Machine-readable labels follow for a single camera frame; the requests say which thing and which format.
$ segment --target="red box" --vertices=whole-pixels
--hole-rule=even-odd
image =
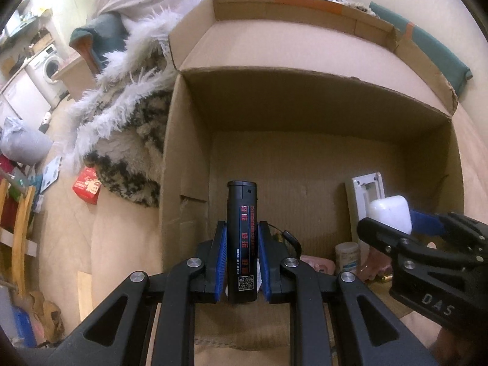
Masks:
[[[84,168],[73,184],[73,191],[86,203],[96,205],[101,186],[95,168]]]

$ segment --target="qr code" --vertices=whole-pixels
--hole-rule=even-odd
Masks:
[[[239,291],[254,289],[254,275],[239,277]]]

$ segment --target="orange tape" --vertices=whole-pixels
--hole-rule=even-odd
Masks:
[[[277,4],[294,5],[295,7],[305,7],[319,9],[336,15],[342,14],[342,4],[327,0],[274,0]]]
[[[415,25],[412,22],[407,23],[407,27],[405,28],[405,37],[409,40],[412,40],[412,33],[414,27]]]

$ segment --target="open cardboard box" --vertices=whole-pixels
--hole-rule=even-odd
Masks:
[[[354,176],[381,172],[386,195],[411,208],[463,212],[457,98],[389,23],[324,0],[204,0],[169,40],[180,74],[160,194],[164,270],[213,237],[234,179],[255,181],[259,220],[312,256],[351,240]],[[284,345],[287,318],[286,306],[223,302],[199,308],[196,333]]]

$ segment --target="black cylinder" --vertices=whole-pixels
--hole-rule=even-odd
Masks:
[[[231,303],[258,298],[258,198],[251,181],[227,183],[227,285]]]

